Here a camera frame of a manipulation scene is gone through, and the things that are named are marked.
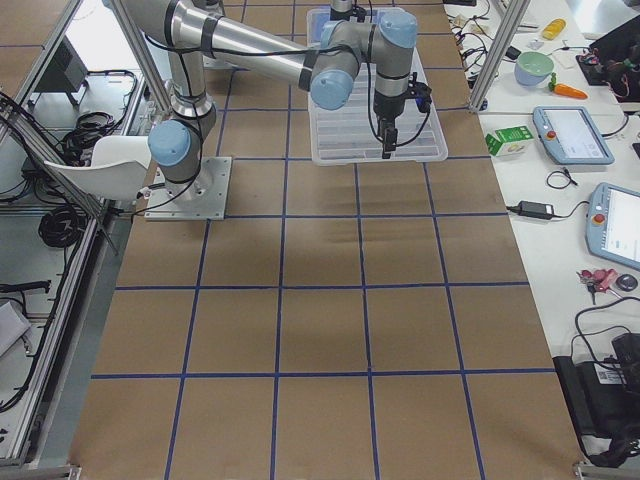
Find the green milk carton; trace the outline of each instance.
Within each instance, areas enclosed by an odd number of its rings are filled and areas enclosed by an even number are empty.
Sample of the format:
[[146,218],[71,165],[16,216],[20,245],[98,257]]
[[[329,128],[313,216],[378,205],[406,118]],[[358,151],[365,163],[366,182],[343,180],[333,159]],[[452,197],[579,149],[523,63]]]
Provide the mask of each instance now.
[[501,128],[488,133],[484,138],[493,156],[512,155],[524,152],[533,142],[533,135],[524,125],[521,127]]

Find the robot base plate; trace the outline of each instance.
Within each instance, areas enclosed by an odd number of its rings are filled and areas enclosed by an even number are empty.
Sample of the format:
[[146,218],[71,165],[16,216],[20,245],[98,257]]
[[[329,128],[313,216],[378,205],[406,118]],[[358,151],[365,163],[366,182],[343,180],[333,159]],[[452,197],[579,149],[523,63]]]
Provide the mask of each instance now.
[[[152,190],[147,206],[153,208],[153,210],[145,212],[144,217],[150,221],[224,220],[229,178],[231,177],[231,163],[231,157],[203,158],[201,168],[207,169],[213,178],[213,185],[204,195],[194,202],[180,203],[172,201],[162,207],[155,208],[156,205],[169,200],[169,195],[164,188]],[[164,182],[164,175],[158,169],[154,183],[162,182]]]

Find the robotic arm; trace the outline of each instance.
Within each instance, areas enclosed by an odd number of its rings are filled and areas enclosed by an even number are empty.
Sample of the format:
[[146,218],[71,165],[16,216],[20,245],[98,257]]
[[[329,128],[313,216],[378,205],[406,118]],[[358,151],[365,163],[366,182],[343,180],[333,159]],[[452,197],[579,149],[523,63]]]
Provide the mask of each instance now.
[[[405,102],[417,98],[419,106],[422,101],[421,111],[428,111],[430,89],[418,84],[415,75],[411,76],[417,22],[409,13],[389,13],[379,25],[342,20],[328,22],[321,48],[308,49],[223,15],[208,13],[194,2],[202,3],[198,0],[124,0],[138,27],[169,50],[172,117],[183,125],[190,124],[186,133],[183,128],[177,134],[182,138],[179,145],[167,143],[167,134],[171,137],[177,133],[175,126],[156,127],[151,131],[152,154],[169,185],[194,184],[200,169],[198,149],[193,148],[193,144],[199,143],[195,141],[199,136],[201,142],[215,124],[214,103],[205,89],[202,53],[296,85],[309,91],[316,104],[328,110],[338,109],[347,102],[361,62],[375,63],[377,129],[374,133],[383,145],[383,158],[390,158],[390,152],[396,149],[395,119],[404,111]],[[206,179],[196,181],[192,190],[201,190],[206,187],[204,183]],[[194,192],[187,192],[184,198]]]

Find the charger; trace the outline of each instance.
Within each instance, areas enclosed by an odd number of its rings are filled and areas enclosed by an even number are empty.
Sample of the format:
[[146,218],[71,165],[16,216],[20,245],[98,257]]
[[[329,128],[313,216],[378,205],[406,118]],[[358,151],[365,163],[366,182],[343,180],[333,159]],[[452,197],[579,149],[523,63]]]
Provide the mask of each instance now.
[[553,211],[553,205],[549,205],[548,203],[527,202],[524,200],[520,201],[518,205],[514,207],[507,207],[507,210],[521,217],[540,218],[542,220],[551,220],[556,216]]

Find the brown cardboard surface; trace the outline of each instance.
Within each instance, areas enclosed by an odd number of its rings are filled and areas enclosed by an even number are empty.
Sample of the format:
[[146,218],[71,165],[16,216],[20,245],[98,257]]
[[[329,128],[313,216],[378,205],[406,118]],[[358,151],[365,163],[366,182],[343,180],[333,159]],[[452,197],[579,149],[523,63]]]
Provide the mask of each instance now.
[[479,478],[460,379],[376,378],[382,478]]
[[367,304],[371,356],[376,370],[458,368],[444,288],[371,290],[367,293]]
[[361,292],[287,290],[282,302],[282,371],[366,370]]
[[426,68],[427,83],[433,89],[431,96],[438,108],[466,108],[469,104],[469,84],[462,70]]
[[456,287],[451,296],[467,368],[553,368],[529,287]]
[[92,480],[163,478],[179,380],[93,380],[69,462]]
[[41,53],[41,47],[0,47],[0,91],[15,97]]
[[427,170],[436,212],[505,212],[490,158],[433,162]]
[[171,478],[269,478],[272,406],[269,379],[188,380]]
[[279,400],[278,478],[374,478],[366,378],[285,378]]
[[449,19],[442,5],[403,5],[401,8],[416,17],[420,33],[451,32]]
[[352,165],[318,168],[311,162],[289,162],[287,214],[355,215]]
[[236,160],[227,215],[281,215],[284,169],[282,160]]
[[367,218],[362,230],[368,284],[442,282],[432,219]]
[[118,286],[195,285],[204,230],[204,222],[147,222],[136,218]]
[[469,388],[487,478],[575,478],[582,454],[555,373],[477,375]]
[[311,129],[309,128],[308,112],[291,112],[289,157],[311,158]]
[[354,219],[289,219],[285,236],[285,285],[360,284]]
[[70,0],[2,0],[0,46],[44,45],[69,3]]
[[115,374],[181,370],[193,295],[188,290],[115,292],[93,371]]
[[277,285],[281,221],[228,218],[211,226],[203,285]]
[[227,112],[220,154],[234,157],[284,158],[287,112]]
[[289,87],[259,73],[237,71],[233,74],[233,84],[228,108],[279,108],[289,106]]
[[[227,13],[304,33],[317,6],[264,1]],[[208,74],[231,92],[205,146],[236,157],[229,217],[136,221],[96,372],[173,378],[93,381],[72,456],[87,478],[537,480],[580,458],[442,6],[411,10],[442,31],[419,38],[442,163],[318,167],[308,113],[288,110],[306,94]],[[134,447],[140,431],[158,442]]]
[[365,215],[429,214],[431,206],[421,163],[358,165],[360,209]]
[[272,370],[277,310],[278,292],[275,290],[200,292],[189,371]]
[[467,110],[447,110],[438,112],[438,119],[449,149],[449,158],[489,155],[476,114]]
[[462,69],[462,61],[453,35],[418,35],[416,47],[424,68]]
[[450,282],[524,282],[507,216],[438,219]]

